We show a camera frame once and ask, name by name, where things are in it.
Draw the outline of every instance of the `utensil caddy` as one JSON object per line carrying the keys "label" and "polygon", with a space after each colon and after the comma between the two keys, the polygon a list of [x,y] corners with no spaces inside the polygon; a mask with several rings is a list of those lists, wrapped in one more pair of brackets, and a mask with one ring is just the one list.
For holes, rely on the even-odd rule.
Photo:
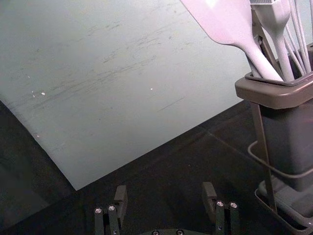
{"label": "utensil caddy", "polygon": [[[313,49],[308,46],[312,65]],[[299,71],[292,65],[295,77]],[[264,168],[261,205],[296,235],[313,232],[313,72],[292,82],[247,74],[235,83],[250,102],[257,141],[249,154]]]}

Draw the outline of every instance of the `spatula handle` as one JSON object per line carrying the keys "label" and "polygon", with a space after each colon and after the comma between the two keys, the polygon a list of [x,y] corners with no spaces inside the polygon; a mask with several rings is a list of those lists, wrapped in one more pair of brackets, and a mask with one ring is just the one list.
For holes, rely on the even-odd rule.
{"label": "spatula handle", "polygon": [[241,49],[246,53],[264,79],[283,81],[253,41]]}

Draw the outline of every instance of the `scratch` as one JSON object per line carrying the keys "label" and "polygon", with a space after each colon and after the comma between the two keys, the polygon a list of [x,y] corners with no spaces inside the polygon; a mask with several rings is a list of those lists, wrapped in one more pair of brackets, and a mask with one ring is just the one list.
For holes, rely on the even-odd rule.
{"label": "scratch", "polygon": [[168,6],[174,6],[174,5],[177,5],[177,4],[180,4],[180,2],[178,1],[178,2],[174,2],[174,3],[169,3],[169,4],[167,4]]}
{"label": "scratch", "polygon": [[150,45],[147,45],[146,48],[148,47],[153,47],[153,46],[156,46],[156,45],[162,45],[162,43],[154,43],[154,44],[150,44]]}
{"label": "scratch", "polygon": [[103,64],[105,64],[105,63],[107,63],[107,62],[109,62],[109,61],[111,61],[111,60],[113,60],[113,59],[115,59],[115,54],[111,54],[111,55],[109,55],[108,57],[106,57],[106,58],[104,59],[104,61],[103,61]]}
{"label": "scratch", "polygon": [[176,104],[177,102],[179,102],[179,101],[181,101],[181,100],[183,100],[183,99],[185,99],[185,98],[186,98],[186,97],[184,96],[183,98],[180,98],[179,100],[176,100],[175,102],[173,102],[173,103],[171,103],[171,104],[165,106],[164,108],[158,110],[158,112],[160,112],[160,111],[162,111],[162,110],[164,110],[164,109],[170,107],[170,106],[173,105],[173,104]]}
{"label": "scratch", "polygon": [[132,63],[130,65],[126,65],[123,67],[118,67],[109,71],[95,72],[94,69],[91,69],[91,70],[88,70],[88,72],[86,73],[85,75],[86,78],[80,82],[77,82],[76,80],[71,79],[71,80],[62,82],[56,87],[46,90],[44,94],[45,95],[49,94],[49,96],[46,95],[45,99],[36,100],[36,102],[34,103],[34,98],[32,97],[32,95],[35,95],[35,91],[34,91],[34,93],[32,93],[31,95],[29,94],[25,95],[25,97],[22,97],[22,99],[20,99],[19,101],[14,102],[13,104],[11,104],[11,106],[14,106],[16,108],[16,107],[29,103],[32,109],[46,108],[48,105],[53,105],[56,100],[62,102],[82,92],[86,93],[86,92],[93,92],[95,90],[98,90],[100,85],[104,85],[108,82],[112,82],[118,79],[120,74],[132,72],[132,71],[138,71],[142,68],[142,66],[151,63],[156,58],[157,56],[154,55],[149,59]]}
{"label": "scratch", "polygon": [[159,10],[161,7],[164,7],[164,6],[160,6],[160,2],[158,2],[158,6],[156,8],[154,8],[152,11],[150,11],[150,14]]}
{"label": "scratch", "polygon": [[109,31],[112,30],[112,29],[114,29],[114,28],[116,28],[116,27],[119,27],[119,26],[121,26],[121,25],[120,25],[120,24],[117,24],[117,25],[113,26],[112,28],[110,28]]}
{"label": "scratch", "polygon": [[96,31],[99,31],[101,30],[102,28],[98,28],[98,29],[95,29],[95,30],[92,30],[92,31],[89,31],[89,34],[88,36],[91,36],[92,34],[94,34]]}
{"label": "scratch", "polygon": [[175,22],[172,22],[172,23],[169,23],[161,28],[158,28],[152,32],[149,32],[149,33],[146,33],[143,37],[141,37],[140,39],[136,39],[136,40],[133,40],[133,41],[130,41],[130,43],[135,43],[136,45],[140,45],[140,42],[142,41],[145,41],[147,40],[149,37],[155,37],[155,35],[160,35],[166,31],[170,31],[171,28],[169,28],[170,26],[176,24],[176,23],[179,23],[180,21],[175,21]]}
{"label": "scratch", "polygon": [[76,40],[76,42],[80,42],[81,40],[83,40],[84,38],[80,38],[80,39],[78,39],[78,40]]}
{"label": "scratch", "polygon": [[159,38],[153,38],[153,39],[148,40],[148,41],[146,41],[146,42],[141,41],[141,42],[138,44],[138,46],[140,46],[140,45],[142,45],[142,44],[147,44],[147,43],[153,42],[153,41],[158,40],[158,39],[159,39]]}
{"label": "scratch", "polygon": [[97,27],[96,24],[95,24],[94,26],[90,27],[90,28],[88,29],[88,32],[94,30],[94,28],[96,28],[96,27]]}

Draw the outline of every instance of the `brush bristles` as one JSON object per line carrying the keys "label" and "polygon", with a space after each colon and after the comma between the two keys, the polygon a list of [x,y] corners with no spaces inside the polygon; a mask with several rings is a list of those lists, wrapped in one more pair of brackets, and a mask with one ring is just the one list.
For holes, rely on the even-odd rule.
{"label": "brush bristles", "polygon": [[250,0],[251,5],[272,4],[275,0]]}

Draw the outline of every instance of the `brush handle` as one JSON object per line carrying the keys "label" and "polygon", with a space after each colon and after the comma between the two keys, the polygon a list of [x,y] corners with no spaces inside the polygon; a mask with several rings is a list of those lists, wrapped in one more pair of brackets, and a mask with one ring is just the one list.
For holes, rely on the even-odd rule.
{"label": "brush handle", "polygon": [[299,71],[300,71],[300,73],[301,73],[301,76],[303,76],[303,75],[305,74],[305,73],[304,73],[304,70],[303,70],[303,68],[301,67],[299,60],[298,60],[297,57],[295,56],[295,54],[294,54],[294,52],[293,52],[293,50],[292,50],[290,44],[288,43],[288,41],[287,41],[287,39],[286,39],[285,37],[284,37],[284,41],[285,41],[285,45],[286,45],[286,48],[287,48],[287,51],[288,51],[289,55],[292,57],[292,59],[293,59],[295,65],[298,67],[298,69],[299,69]]}
{"label": "brush handle", "polygon": [[308,62],[308,72],[311,72],[312,68],[311,68],[311,64],[310,64],[307,43],[306,43],[305,37],[304,37],[304,31],[303,31],[303,26],[302,26],[301,17],[300,17],[299,1],[298,0],[295,1],[295,10],[296,10],[297,18],[298,18],[298,24],[299,24],[301,39],[302,39],[302,42],[303,42],[304,53],[305,53],[305,56],[306,56],[306,60]]}
{"label": "brush handle", "polygon": [[290,3],[290,9],[291,9],[292,23],[293,23],[294,31],[295,31],[295,34],[297,36],[298,43],[300,46],[302,61],[304,63],[306,71],[310,72],[311,71],[311,65],[310,65],[309,60],[306,57],[306,53],[305,53],[306,45],[304,45],[303,41],[302,41],[300,26],[299,26],[299,21],[298,21],[298,17],[297,17],[297,12],[296,12],[296,8],[295,8],[294,0],[289,0],[289,3]]}
{"label": "brush handle", "polygon": [[273,66],[262,54],[261,50],[258,48],[254,41],[251,41],[251,43],[246,43],[240,48],[246,53],[247,57],[249,57],[262,78],[268,80],[283,81],[282,78],[275,71]]}
{"label": "brush handle", "polygon": [[280,67],[283,72],[284,81],[291,82],[294,80],[294,76],[288,58],[288,53],[284,41],[284,34],[279,33],[278,35],[276,35],[276,37],[272,37],[272,39],[278,55]]}
{"label": "brush handle", "polygon": [[291,32],[290,32],[290,30],[289,30],[288,24],[286,25],[286,28],[285,28],[285,29],[286,29],[286,31],[287,31],[287,33],[288,33],[288,36],[289,36],[289,39],[290,39],[290,42],[291,42],[291,45],[292,45],[292,51],[295,52],[295,55],[296,55],[296,57],[297,57],[297,59],[298,59],[298,61],[299,61],[299,64],[300,64],[300,66],[301,66],[301,68],[302,68],[302,70],[303,70],[303,75],[304,75],[304,74],[306,74],[306,73],[308,73],[308,72],[307,72],[307,70],[305,69],[305,66],[304,66],[304,64],[303,64],[302,58],[301,58],[301,56],[300,56],[300,54],[299,54],[299,50],[298,50],[297,46],[295,45],[295,42],[294,42],[293,37],[292,37],[292,35],[291,35]]}

